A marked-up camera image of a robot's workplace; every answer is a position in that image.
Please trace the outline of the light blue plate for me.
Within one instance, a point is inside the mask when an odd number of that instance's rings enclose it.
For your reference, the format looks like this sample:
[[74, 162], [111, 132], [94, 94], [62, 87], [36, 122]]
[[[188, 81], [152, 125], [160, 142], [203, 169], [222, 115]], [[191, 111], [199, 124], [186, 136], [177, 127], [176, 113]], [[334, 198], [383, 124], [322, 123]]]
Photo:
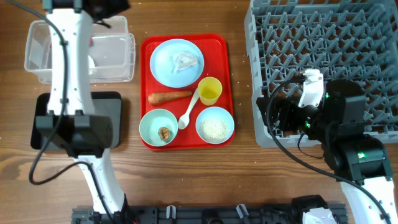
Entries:
[[[174, 73], [172, 56], [179, 52], [190, 52], [198, 58], [198, 64], [181, 72]], [[158, 45], [150, 56], [150, 71], [161, 84], [171, 88], [183, 88], [196, 82], [205, 65], [202, 51], [184, 39], [170, 39]]]

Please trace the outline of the orange carrot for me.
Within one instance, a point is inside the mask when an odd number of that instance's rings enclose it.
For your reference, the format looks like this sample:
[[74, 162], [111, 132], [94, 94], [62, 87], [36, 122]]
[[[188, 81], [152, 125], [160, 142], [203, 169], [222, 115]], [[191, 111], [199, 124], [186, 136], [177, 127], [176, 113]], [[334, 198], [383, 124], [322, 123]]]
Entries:
[[151, 105], [160, 105], [162, 103], [166, 103], [169, 101], [178, 100], [181, 98], [186, 98], [192, 95], [192, 91], [173, 91], [173, 92], [160, 92], [160, 93], [151, 93], [147, 100]]

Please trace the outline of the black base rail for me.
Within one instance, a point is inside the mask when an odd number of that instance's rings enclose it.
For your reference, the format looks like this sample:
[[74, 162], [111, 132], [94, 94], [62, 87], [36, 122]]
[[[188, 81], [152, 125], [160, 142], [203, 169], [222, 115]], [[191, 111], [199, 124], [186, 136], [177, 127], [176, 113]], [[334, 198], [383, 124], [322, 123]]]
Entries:
[[72, 210], [72, 223], [348, 223], [346, 206], [330, 204], [320, 195], [293, 198], [288, 204], [265, 204], [251, 207], [129, 207], [113, 215], [113, 219], [93, 208]]

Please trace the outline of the light blue bowl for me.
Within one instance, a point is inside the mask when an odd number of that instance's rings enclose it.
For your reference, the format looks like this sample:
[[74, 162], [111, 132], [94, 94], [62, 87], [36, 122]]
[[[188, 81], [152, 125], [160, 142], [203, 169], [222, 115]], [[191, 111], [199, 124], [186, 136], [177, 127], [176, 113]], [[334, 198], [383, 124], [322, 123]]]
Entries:
[[[225, 139], [218, 141], [218, 142], [208, 142], [206, 141], [200, 133], [200, 123], [204, 119], [217, 119], [217, 120], [224, 120], [228, 126], [228, 135]], [[209, 108], [204, 109], [197, 117], [195, 121], [195, 128], [197, 131], [198, 136], [204, 140], [205, 142], [209, 144], [223, 144], [226, 141], [230, 140], [232, 138], [232, 135], [234, 134], [234, 119], [233, 116], [231, 115], [230, 112], [228, 112], [226, 109], [218, 107], [218, 106], [211, 106]]]

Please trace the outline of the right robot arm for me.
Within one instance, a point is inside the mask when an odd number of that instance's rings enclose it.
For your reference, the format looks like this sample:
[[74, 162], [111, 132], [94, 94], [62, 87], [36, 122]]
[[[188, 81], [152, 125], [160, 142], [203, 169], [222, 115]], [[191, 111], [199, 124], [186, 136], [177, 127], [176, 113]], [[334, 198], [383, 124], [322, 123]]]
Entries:
[[[287, 156], [300, 165], [331, 177], [341, 184], [358, 223], [397, 223], [392, 167], [383, 143], [364, 132], [366, 97], [361, 87], [348, 80], [326, 84], [320, 106], [300, 106], [296, 98], [278, 98], [281, 83], [271, 96], [256, 100], [271, 138]], [[330, 172], [311, 166], [289, 152], [274, 134], [300, 130], [322, 144], [323, 159]]]

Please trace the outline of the green bowl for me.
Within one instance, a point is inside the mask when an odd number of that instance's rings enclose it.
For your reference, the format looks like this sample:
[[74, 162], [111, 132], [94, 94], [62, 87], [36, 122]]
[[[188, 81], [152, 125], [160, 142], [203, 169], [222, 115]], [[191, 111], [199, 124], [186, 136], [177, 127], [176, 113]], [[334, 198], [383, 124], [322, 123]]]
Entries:
[[[170, 130], [170, 137], [162, 141], [158, 130], [166, 127]], [[178, 133], [178, 122], [176, 117], [168, 110], [154, 109], [146, 113], [139, 124], [139, 133], [142, 140], [150, 146], [162, 147], [171, 143]]]

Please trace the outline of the red serving tray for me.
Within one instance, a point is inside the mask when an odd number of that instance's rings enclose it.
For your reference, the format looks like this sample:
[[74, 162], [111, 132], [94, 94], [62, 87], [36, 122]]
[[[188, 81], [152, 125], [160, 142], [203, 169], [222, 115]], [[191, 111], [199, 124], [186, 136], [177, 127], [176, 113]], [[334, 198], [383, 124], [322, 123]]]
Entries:
[[[166, 40], [184, 39], [193, 42], [201, 51], [205, 59], [204, 70], [199, 79], [193, 84], [183, 88], [171, 88], [159, 83], [150, 71], [150, 56], [155, 48]], [[181, 117], [188, 108], [190, 97], [162, 103], [158, 106], [149, 104], [147, 97], [151, 93], [194, 91], [201, 79], [205, 77], [217, 78], [223, 91], [216, 106], [226, 109], [231, 115], [233, 111], [233, 98], [231, 91], [231, 79], [229, 74], [228, 48], [226, 41], [218, 34], [187, 34], [187, 35], [164, 35], [153, 36], [143, 41], [141, 45], [141, 116], [154, 109], [166, 109], [173, 113], [176, 118]]]

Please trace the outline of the black plastic tray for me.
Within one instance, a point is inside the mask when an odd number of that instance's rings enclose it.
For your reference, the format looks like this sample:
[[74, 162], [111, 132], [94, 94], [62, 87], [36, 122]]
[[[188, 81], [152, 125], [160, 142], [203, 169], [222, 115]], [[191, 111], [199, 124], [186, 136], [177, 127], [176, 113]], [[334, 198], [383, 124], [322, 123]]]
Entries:
[[[122, 98], [116, 91], [96, 91], [91, 93], [96, 113], [103, 116], [109, 116], [113, 125], [113, 140], [111, 149], [119, 146], [121, 118], [122, 118]], [[41, 94], [36, 101], [34, 123], [32, 127], [30, 145], [33, 149], [39, 150], [47, 138], [40, 134], [35, 127], [35, 117], [47, 114], [47, 104], [50, 99], [50, 93]]]

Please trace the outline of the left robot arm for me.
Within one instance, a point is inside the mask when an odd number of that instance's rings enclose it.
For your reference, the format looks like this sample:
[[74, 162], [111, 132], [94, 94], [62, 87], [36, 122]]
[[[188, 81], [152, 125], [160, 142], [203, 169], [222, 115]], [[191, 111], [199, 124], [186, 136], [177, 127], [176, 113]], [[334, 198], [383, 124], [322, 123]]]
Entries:
[[91, 97], [88, 60], [93, 24], [103, 25], [129, 7], [128, 1], [43, 2], [52, 40], [52, 90], [47, 113], [35, 117], [47, 140], [33, 161], [29, 181], [41, 185], [55, 179], [34, 180], [36, 165], [50, 143], [65, 150], [90, 188], [93, 223], [136, 222], [111, 164], [111, 118], [96, 111]]

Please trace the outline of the white plastic spoon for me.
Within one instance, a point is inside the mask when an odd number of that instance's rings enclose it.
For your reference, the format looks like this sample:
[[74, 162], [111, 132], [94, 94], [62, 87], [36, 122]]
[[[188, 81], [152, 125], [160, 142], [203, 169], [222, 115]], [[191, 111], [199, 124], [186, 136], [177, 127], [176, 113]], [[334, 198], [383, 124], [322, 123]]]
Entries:
[[192, 99], [190, 101], [190, 104], [189, 104], [186, 112], [178, 120], [178, 128], [179, 129], [185, 129], [189, 125], [190, 113], [192, 112], [192, 109], [195, 106], [195, 104], [197, 103], [198, 99], [199, 99], [199, 92], [198, 92], [198, 89], [196, 89], [192, 96]]

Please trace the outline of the white tissue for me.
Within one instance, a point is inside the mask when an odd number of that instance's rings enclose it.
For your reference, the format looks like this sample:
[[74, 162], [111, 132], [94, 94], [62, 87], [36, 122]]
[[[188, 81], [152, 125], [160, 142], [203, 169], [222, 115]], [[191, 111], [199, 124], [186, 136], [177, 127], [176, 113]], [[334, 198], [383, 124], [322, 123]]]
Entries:
[[198, 64], [197, 56], [190, 52], [179, 52], [172, 56], [172, 60], [174, 63], [174, 73], [181, 72]]

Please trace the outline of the yellow plastic cup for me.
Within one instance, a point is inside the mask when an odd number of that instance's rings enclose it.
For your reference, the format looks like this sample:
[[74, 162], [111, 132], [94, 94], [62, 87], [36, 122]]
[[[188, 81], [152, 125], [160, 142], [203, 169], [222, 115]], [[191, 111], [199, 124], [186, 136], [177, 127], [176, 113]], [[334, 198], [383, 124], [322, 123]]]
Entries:
[[206, 77], [198, 83], [197, 90], [201, 102], [206, 106], [211, 106], [217, 102], [222, 94], [223, 86], [217, 78]]

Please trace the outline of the brown food scrap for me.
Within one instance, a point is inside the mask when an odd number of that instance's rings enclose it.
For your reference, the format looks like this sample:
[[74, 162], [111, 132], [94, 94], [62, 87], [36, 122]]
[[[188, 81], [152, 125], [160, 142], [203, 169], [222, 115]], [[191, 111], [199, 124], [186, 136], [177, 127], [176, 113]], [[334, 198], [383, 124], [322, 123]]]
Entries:
[[158, 134], [162, 141], [166, 141], [170, 137], [170, 130], [166, 127], [160, 127], [158, 130]]

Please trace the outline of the white rice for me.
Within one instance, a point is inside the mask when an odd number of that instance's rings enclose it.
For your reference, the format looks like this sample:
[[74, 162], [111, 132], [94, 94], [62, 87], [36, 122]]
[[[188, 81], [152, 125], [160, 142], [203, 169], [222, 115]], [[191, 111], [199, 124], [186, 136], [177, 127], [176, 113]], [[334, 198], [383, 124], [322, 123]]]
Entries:
[[228, 126], [224, 120], [204, 119], [200, 123], [201, 136], [208, 142], [218, 142], [228, 135]]

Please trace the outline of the clear plastic bin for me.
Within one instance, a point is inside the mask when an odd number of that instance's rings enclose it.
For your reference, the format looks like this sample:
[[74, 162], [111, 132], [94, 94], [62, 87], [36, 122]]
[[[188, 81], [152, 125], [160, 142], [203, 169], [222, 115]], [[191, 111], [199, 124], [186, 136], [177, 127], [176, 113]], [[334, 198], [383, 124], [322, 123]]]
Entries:
[[[114, 16], [93, 26], [89, 48], [90, 82], [129, 82], [134, 76], [135, 38], [128, 32], [127, 19]], [[35, 74], [39, 82], [52, 82], [52, 42], [49, 26], [44, 21], [30, 25], [25, 47], [24, 68]]]

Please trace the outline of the grey dishwasher rack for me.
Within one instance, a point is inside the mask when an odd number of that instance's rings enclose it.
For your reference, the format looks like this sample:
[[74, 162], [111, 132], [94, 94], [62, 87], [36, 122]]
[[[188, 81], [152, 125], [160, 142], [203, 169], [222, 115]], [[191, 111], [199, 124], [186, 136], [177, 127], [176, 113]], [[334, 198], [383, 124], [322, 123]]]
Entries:
[[264, 99], [308, 68], [319, 69], [326, 82], [358, 83], [366, 94], [365, 132], [397, 142], [395, 0], [251, 1], [244, 31], [258, 145], [275, 145], [263, 120]]

